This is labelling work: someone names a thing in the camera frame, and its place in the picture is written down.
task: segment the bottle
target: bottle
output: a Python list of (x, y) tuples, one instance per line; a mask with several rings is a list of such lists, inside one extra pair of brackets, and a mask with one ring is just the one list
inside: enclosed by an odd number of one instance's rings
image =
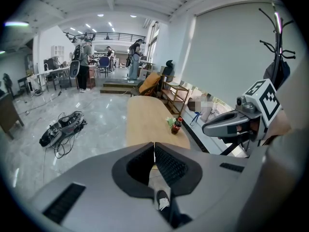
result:
[(177, 132), (180, 130), (180, 127), (182, 126), (182, 120), (182, 118), (178, 118), (178, 120), (175, 121), (171, 129), (172, 134), (177, 134)]

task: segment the coat rack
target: coat rack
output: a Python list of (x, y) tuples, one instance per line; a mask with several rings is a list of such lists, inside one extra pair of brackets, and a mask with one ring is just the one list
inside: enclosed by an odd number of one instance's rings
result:
[[(294, 21), (288, 21), (286, 23), (283, 24), (283, 18), (280, 17), (279, 12), (277, 12), (275, 4), (273, 2), (272, 3), (272, 7), (274, 9), (274, 17), (275, 17), (275, 22), (261, 9), (259, 8), (259, 11), (261, 11), (272, 23), (272, 25), (274, 26), (274, 33), (276, 36), (276, 47), (274, 47), (271, 43), (265, 42), (265, 41), (261, 41), (261, 43), (263, 43), (272, 53), (275, 53), (275, 60), (274, 60), (274, 70), (272, 73), (272, 78), (271, 78), (271, 82), (273, 84), (275, 84), (277, 75), (278, 75), (278, 71), (282, 71), (280, 70), (281, 66), (279, 65), (279, 63), (283, 58), (287, 58), (287, 59), (295, 59), (295, 52), (294, 51), (290, 51), (290, 50), (283, 50), (282, 48), (282, 33), (283, 33), (283, 29), (285, 26), (293, 23)], [(283, 53), (292, 53), (293, 56), (285, 56)]]

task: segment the blue chair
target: blue chair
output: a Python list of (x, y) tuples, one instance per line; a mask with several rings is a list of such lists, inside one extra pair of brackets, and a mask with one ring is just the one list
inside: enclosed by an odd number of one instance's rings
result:
[(106, 78), (106, 73), (108, 76), (108, 66), (110, 64), (110, 59), (108, 57), (101, 57), (98, 61), (98, 76), (100, 74), (101, 76), (101, 70), (100, 68), (105, 68), (105, 78)]

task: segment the shoe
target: shoe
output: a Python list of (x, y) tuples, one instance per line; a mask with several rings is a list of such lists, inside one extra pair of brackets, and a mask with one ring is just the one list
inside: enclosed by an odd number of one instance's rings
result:
[(162, 211), (165, 207), (169, 207), (169, 197), (163, 190), (156, 193), (156, 201), (158, 202), (160, 211)]
[(86, 88), (86, 89), (82, 89), (82, 88), (81, 88), (79, 91), (80, 91), (81, 93), (86, 93), (86, 92), (90, 91), (90, 89), (89, 89), (89, 88)]

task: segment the platform step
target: platform step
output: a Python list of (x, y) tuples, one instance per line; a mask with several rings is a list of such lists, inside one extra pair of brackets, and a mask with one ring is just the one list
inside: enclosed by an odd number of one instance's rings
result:
[(131, 87), (102, 87), (101, 94), (130, 94)]
[(116, 82), (105, 82), (103, 84), (104, 87), (129, 87), (134, 88), (137, 84), (134, 83), (116, 83)]

